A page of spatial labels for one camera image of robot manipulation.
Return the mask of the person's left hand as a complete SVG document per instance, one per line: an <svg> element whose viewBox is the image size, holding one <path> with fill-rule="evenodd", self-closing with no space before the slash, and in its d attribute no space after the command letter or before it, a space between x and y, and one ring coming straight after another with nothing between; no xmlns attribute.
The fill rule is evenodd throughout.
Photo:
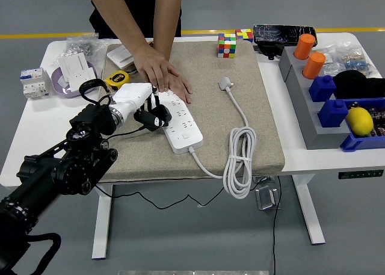
<svg viewBox="0 0 385 275"><path fill-rule="evenodd" d="M169 89L173 91L186 104L190 104L193 90L189 82L185 78L176 76L171 73L168 74L168 79Z"/></svg>

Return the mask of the person's right hand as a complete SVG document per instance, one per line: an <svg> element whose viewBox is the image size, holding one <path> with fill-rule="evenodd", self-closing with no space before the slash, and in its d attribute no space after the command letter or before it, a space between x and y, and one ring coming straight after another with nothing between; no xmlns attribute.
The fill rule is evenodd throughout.
<svg viewBox="0 0 385 275"><path fill-rule="evenodd" d="M134 64L141 77L150 82L159 91L169 89L170 75L178 76L175 67L156 49L144 42L135 51L132 51Z"/></svg>

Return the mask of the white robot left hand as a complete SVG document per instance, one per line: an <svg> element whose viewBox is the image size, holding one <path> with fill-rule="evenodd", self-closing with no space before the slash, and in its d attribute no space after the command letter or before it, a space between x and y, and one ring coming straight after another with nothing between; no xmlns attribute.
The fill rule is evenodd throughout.
<svg viewBox="0 0 385 275"><path fill-rule="evenodd" d="M168 108L160 104L158 91L151 83L123 84L112 98L114 103L109 109L118 128L130 114L150 131L168 126L172 118Z"/></svg>

